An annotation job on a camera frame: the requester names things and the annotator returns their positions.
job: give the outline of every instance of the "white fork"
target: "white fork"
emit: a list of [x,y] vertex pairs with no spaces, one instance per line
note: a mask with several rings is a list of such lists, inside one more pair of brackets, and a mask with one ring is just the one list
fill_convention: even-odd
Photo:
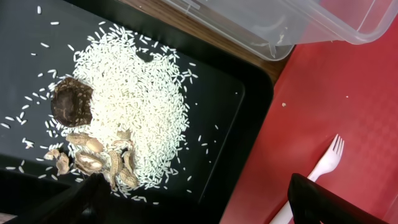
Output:
[[[312,170],[308,179],[316,181],[322,174],[327,174],[336,169],[343,155],[344,140],[337,134],[328,150],[319,160],[318,164]],[[270,224],[288,224],[293,218],[292,209],[289,201],[279,210],[278,214],[272,219]]]

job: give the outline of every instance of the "red tablecloth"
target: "red tablecloth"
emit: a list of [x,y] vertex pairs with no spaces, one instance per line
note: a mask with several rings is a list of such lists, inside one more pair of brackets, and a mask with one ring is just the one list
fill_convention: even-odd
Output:
[[296,47],[221,222],[268,223],[291,174],[308,175],[336,133],[342,160],[317,183],[384,218],[398,194],[397,20],[370,44]]

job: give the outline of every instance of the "red mat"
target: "red mat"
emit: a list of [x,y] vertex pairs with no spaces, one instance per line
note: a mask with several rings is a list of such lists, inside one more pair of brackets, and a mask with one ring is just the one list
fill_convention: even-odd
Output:
[[336,133],[343,157],[317,183],[384,218],[398,194],[397,20],[370,44],[296,47],[221,222],[268,223],[291,174],[309,175]]

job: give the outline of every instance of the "wooden table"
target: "wooden table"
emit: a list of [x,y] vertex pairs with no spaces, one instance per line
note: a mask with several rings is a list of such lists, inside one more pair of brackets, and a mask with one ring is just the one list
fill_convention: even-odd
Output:
[[143,11],[155,18],[158,18],[180,30],[183,30],[195,37],[201,38],[214,46],[230,52],[243,60],[261,67],[275,83],[285,67],[289,56],[279,62],[269,62],[250,53],[248,50],[238,46],[225,37],[216,34],[201,23],[194,21],[182,12],[169,6],[161,0],[120,0],[136,9]]

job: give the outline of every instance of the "clear plastic container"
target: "clear plastic container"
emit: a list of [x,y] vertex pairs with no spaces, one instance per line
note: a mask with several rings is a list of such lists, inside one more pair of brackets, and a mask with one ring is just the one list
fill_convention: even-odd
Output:
[[398,0],[164,0],[266,60],[295,44],[378,39],[398,13]]

